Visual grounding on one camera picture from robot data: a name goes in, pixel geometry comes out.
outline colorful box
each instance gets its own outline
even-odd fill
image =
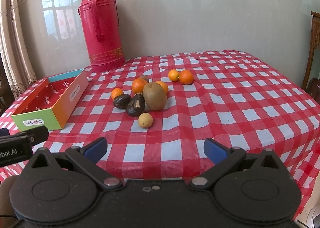
[[[63,129],[88,84],[84,69],[43,79],[30,90],[11,118],[20,131],[39,125],[48,130]]]

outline plastic tablecloth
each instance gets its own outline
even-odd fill
[[[194,83],[171,82],[168,71],[190,70]],[[121,68],[93,73],[89,86],[63,130],[33,148],[61,152],[103,136],[108,151],[98,165],[118,178],[168,179],[199,175],[213,166],[203,150],[212,137],[227,147],[248,152],[272,148],[281,157],[302,192],[298,213],[308,201],[320,169],[320,106],[278,71],[246,52],[234,50],[138,57]],[[135,78],[146,75],[169,86],[164,110],[150,111],[154,124],[138,126],[113,107],[111,91],[132,94]],[[31,86],[0,117],[0,128],[17,127],[10,115],[38,83]],[[25,162],[4,167],[1,178],[19,174]]]

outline orange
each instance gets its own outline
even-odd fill
[[[114,100],[115,97],[117,97],[117,96],[119,96],[121,94],[123,94],[123,91],[120,88],[115,88],[111,92],[111,98]]]
[[[183,84],[191,84],[193,83],[193,75],[189,70],[183,70],[182,72],[180,72],[179,80]]]
[[[142,93],[148,82],[145,79],[137,78],[132,82],[131,88],[134,93]]]
[[[156,81],[156,83],[160,84],[161,87],[164,89],[164,92],[167,94],[169,91],[168,86],[163,81]]]
[[[179,72],[177,70],[171,70],[169,73],[168,73],[168,77],[171,81],[178,81],[179,79]]]

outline floor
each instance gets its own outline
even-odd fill
[[[298,215],[297,220],[299,220],[305,224],[307,221],[307,217],[308,217],[310,210],[315,205],[320,205],[320,174],[316,178],[316,183],[313,188],[311,197],[310,197],[309,201],[307,202],[303,212]]]

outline pile of fruit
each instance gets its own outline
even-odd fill
[[[193,75],[189,70],[178,72],[171,70],[168,74],[171,81],[180,81],[182,84],[193,83]],[[131,85],[134,97],[124,94],[120,88],[115,88],[111,92],[113,106],[124,109],[127,115],[139,117],[138,124],[141,128],[147,129],[153,123],[153,118],[149,113],[145,113],[146,104],[153,111],[162,110],[167,103],[168,86],[162,81],[149,82],[146,76],[135,79]]]

